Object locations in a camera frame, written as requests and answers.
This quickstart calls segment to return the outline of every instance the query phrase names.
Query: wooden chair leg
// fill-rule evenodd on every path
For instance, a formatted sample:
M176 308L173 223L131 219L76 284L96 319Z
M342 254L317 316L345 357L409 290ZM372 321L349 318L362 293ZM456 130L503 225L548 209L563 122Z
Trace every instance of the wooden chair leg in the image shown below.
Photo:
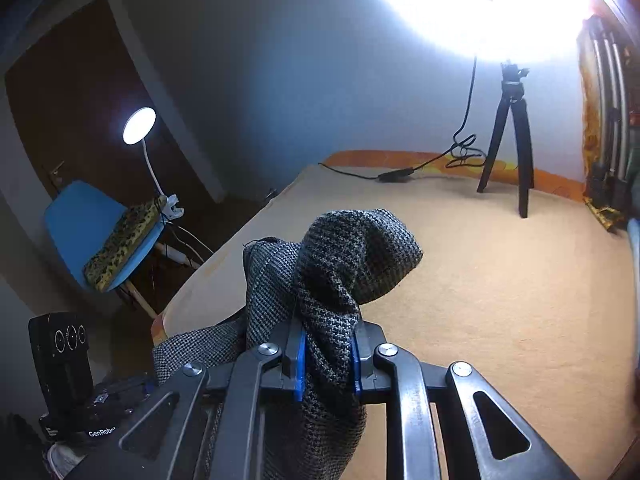
M145 298L142 297L142 294L140 294L139 290L137 290L134 284L131 283L131 280L125 280L122 285L124 285L124 288L127 289L127 292L135 298L138 304L142 307L142 310L149 314L149 317L151 319L155 319L158 316L158 314L156 314L156 311L151 308L151 305L149 305L146 302Z

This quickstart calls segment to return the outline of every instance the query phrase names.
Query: leopard print cushion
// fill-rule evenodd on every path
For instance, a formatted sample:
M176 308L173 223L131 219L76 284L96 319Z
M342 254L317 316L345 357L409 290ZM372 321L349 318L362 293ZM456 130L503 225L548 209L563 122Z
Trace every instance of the leopard print cushion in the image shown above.
M129 257L158 222L165 205L166 197L161 196L132 206L122 214L100 251L84 265L84 276L95 290L104 292L109 288Z

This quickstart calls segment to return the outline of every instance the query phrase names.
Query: lamp head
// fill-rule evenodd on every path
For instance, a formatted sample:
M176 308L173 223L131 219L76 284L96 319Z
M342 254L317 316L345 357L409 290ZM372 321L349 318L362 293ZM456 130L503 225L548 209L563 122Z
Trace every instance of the lamp head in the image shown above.
M485 61L575 57L590 0L386 0L430 43Z
M140 108L133 113L124 125L122 139L127 144L135 144L146 137L156 122L156 112L149 107Z

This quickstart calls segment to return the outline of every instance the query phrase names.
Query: tripod leg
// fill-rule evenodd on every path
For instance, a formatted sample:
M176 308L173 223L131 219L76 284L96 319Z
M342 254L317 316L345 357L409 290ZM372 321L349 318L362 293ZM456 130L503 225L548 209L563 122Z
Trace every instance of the tripod leg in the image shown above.
M498 111L495 114L494 132L491 134L489 152L486 155L484 168L482 168L482 175L480 177L480 183L478 184L478 193L482 193L484 191L486 183L489 182L491 170L494 168L495 157L498 155L498 148L500 148L500 141L502 140L502 134L504 133L504 125L507 123L509 105L509 99L502 96L500 104L498 104Z
M511 103L511 113L513 113L516 149L518 151L519 210L520 216L526 218L529 212L529 189L533 187L533 150L531 148L527 102L520 99Z

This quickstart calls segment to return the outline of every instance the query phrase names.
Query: gray fabric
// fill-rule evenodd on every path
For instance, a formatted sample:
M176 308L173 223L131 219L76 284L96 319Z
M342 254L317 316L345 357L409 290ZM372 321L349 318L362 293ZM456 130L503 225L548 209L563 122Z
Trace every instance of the gray fabric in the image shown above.
M326 213L299 244L276 238L253 243L243 255L242 315L158 345L158 378L166 380L190 360L207 366L233 361L267 341L273 327L297 309L307 334L305 393L302 402L268 407L264 477L337 480L366 421L351 375L350 338L359 305L394 288L421 257L413 235L383 209Z

